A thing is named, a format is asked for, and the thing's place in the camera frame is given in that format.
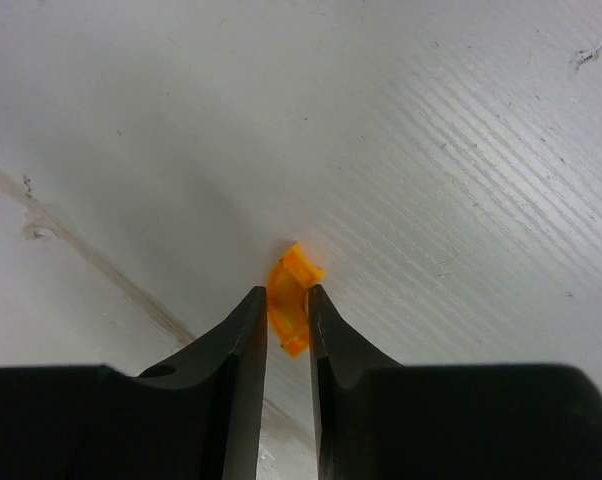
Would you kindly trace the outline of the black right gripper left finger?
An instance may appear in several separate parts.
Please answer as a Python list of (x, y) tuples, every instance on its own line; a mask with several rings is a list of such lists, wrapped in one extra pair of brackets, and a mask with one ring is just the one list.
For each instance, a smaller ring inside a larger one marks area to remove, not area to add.
[(252, 479), (266, 291), (136, 376), (107, 365), (0, 368), (0, 479)]

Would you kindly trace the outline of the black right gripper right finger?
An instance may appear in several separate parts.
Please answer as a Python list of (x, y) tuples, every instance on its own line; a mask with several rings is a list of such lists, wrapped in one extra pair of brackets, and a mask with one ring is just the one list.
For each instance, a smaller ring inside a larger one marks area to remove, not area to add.
[(602, 395), (562, 364), (405, 366), (308, 295), (322, 479), (602, 479)]

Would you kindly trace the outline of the orange curved lego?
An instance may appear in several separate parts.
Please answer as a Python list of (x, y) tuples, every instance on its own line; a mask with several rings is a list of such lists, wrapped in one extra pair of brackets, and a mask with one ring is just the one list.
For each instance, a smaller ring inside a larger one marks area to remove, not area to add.
[(267, 319), (281, 348), (296, 358), (309, 348), (307, 295), (325, 271), (311, 262), (299, 243), (275, 263), (266, 282)]

